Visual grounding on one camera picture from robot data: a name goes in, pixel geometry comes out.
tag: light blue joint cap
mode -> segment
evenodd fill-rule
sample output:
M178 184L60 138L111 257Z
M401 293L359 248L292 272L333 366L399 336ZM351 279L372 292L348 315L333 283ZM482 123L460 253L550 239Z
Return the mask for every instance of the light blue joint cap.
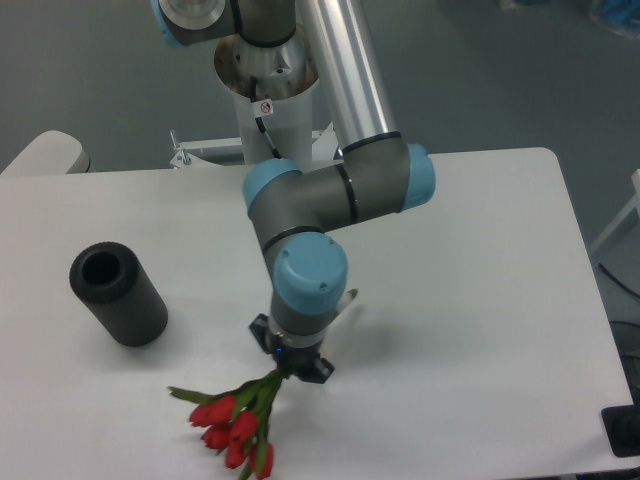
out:
M169 27L167 27L167 23L164 21L164 17L162 16L162 11L160 10L160 4L158 0L151 0L151 9L153 10L153 16L156 18L156 23L160 28L160 32L162 33L162 37L164 41L167 42L168 45L172 47L184 47L171 33Z
M324 233L299 233L278 252L273 285L293 310L303 315L329 313L347 286L347 256Z
M409 186L402 212L427 203L436 190L436 171L427 149L422 145L409 144Z
M267 185L280 175L289 172L302 173L295 162L287 159L272 158L256 165L256 168L244 177L244 184L242 185L247 212L251 212L253 202Z

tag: silver metal tube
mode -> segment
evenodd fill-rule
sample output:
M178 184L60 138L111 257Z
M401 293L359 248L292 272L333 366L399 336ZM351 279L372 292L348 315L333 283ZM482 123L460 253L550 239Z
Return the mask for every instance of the silver metal tube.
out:
M360 0L299 0L343 149L396 131Z

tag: warning sticker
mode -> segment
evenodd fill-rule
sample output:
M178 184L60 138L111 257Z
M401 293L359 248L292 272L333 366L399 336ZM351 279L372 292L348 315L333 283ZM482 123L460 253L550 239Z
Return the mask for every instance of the warning sticker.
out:
M253 116L256 118L273 115L273 102L268 98L253 102L251 106L253 107Z

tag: black foam cylinder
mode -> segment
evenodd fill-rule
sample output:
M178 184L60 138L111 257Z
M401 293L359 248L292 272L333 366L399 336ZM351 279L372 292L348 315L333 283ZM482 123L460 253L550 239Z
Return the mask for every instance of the black foam cylinder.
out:
M69 282L77 297L122 345L155 340L167 325L167 307L138 257L119 243L84 250L73 262Z

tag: red flower bud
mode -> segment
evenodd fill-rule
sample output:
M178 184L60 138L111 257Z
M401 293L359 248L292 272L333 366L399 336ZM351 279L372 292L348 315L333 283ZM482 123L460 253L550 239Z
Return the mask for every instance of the red flower bud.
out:
M191 413L189 421L194 427L223 427L231 421L231 413L236 405L233 395L226 395L211 405L198 405Z
M223 450L229 445L229 431L220 430L215 426L209 427L209 429L204 432L204 435L202 435L202 440L207 448Z
M226 467L236 469L242 465L246 459L247 455L244 453L244 445L242 443L231 442L224 460Z
M244 443L253 437L258 429L258 417L249 410L238 415L231 426L231 439L234 442Z
M258 480L269 478L271 476L271 470L273 469L273 445L269 444L267 459L264 462L264 467L262 467L261 472L256 472L256 467L258 466L258 452L255 447L253 447L251 449L251 453L249 453L249 464L251 465L251 470L253 470L253 473L255 473Z

